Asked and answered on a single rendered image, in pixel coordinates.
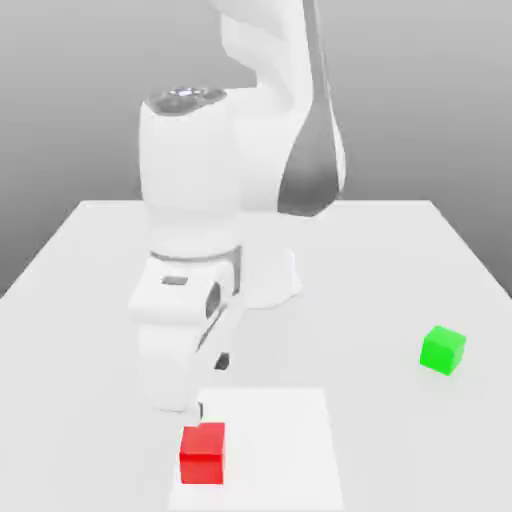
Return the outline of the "small red cube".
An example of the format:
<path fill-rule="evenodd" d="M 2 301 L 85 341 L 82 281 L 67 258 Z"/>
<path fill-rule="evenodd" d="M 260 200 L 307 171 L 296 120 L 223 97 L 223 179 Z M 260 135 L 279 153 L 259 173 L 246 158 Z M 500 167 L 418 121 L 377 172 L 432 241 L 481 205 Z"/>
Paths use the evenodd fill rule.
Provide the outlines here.
<path fill-rule="evenodd" d="M 185 426 L 179 449 L 179 472 L 183 484 L 223 485 L 225 424 L 203 422 Z"/>

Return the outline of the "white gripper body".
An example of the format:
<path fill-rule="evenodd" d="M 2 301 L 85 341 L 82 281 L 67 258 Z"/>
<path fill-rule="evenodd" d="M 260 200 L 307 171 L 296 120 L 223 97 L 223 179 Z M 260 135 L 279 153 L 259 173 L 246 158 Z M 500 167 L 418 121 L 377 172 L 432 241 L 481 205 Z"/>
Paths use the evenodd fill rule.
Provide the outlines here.
<path fill-rule="evenodd" d="M 155 408 L 171 413 L 199 411 L 200 391 L 214 370 L 225 366 L 242 316 L 243 299 L 236 297 L 221 305 L 205 327 L 140 325 L 142 380 Z"/>

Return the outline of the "small green cube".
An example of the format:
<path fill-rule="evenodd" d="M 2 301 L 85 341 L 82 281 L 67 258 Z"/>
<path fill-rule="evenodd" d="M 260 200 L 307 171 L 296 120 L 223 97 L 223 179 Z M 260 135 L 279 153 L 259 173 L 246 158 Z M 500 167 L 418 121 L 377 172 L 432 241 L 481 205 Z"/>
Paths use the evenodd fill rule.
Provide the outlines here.
<path fill-rule="evenodd" d="M 420 353 L 421 365 L 450 376 L 462 360 L 466 337 L 443 326 L 434 326 L 425 336 Z"/>

